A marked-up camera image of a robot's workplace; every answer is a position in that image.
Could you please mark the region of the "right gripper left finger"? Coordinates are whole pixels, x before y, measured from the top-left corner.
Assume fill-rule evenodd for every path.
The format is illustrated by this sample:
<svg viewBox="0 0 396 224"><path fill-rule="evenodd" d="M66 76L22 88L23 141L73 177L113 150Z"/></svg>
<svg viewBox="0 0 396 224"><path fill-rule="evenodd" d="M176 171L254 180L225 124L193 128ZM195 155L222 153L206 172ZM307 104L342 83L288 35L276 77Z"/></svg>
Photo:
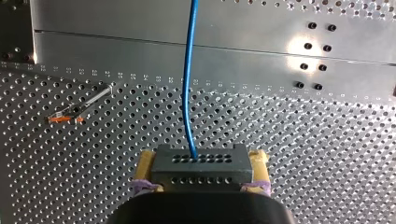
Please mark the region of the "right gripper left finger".
<svg viewBox="0 0 396 224"><path fill-rule="evenodd" d="M162 185L150 181L151 167L155 156L156 153L154 151L145 150L141 152L133 180L131 181L131 192L134 197L153 192L163 192Z"/></svg>

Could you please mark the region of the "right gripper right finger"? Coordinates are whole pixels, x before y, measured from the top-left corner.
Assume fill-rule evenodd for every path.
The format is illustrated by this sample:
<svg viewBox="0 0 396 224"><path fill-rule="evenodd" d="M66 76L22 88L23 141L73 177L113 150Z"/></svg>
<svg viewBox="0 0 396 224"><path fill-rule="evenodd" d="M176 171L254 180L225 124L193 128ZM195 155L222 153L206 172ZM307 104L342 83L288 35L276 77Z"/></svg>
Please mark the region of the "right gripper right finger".
<svg viewBox="0 0 396 224"><path fill-rule="evenodd" d="M267 154L262 149L252 149L248 156L253 170L253 180L251 183L244 183L241 186L241 191L270 196L271 181L266 165L268 162Z"/></svg>

